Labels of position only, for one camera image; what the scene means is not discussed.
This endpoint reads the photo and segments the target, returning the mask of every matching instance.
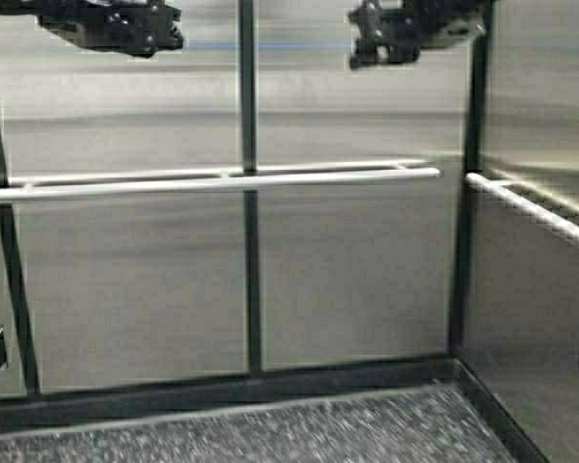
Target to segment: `metal handrail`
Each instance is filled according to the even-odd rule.
[[[561,217],[544,207],[523,198],[510,191],[501,182],[489,180],[479,174],[468,174],[468,183],[478,191],[483,191],[491,196],[503,201],[506,205],[512,206],[521,212],[528,214],[534,220],[542,224],[549,230],[556,232],[564,238],[574,242],[579,246],[579,226],[573,224],[564,217]]]
[[[367,163],[363,166],[362,170],[359,170],[357,164],[354,165],[353,169],[355,170],[338,169],[332,172],[321,172],[320,167],[314,168],[314,165],[304,165],[302,166],[302,172],[294,169],[296,172],[294,174],[273,174],[262,171],[262,175],[252,177],[239,177],[238,173],[228,174],[227,172],[219,171],[215,177],[204,178],[96,181],[85,184],[45,186],[28,183],[20,187],[0,189],[0,204],[52,200],[102,199],[114,196],[133,196],[151,193],[260,191],[278,186],[370,183],[440,176],[440,171],[433,167],[411,168],[407,165],[399,164],[399,162],[395,163],[394,161],[388,163],[388,167],[385,168],[377,168]]]
[[[427,164],[423,159],[392,159],[375,161],[318,162],[310,164],[280,164],[258,167],[258,173],[305,174],[325,171],[362,171],[376,169],[409,169]],[[10,186],[52,186],[111,183],[119,181],[187,180],[197,178],[242,177],[243,171],[237,166],[172,169],[155,171],[127,171],[97,174],[57,174],[45,176],[10,176]]]

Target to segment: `gray carpet floor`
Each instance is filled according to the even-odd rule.
[[[0,463],[513,463],[453,386],[0,438]]]

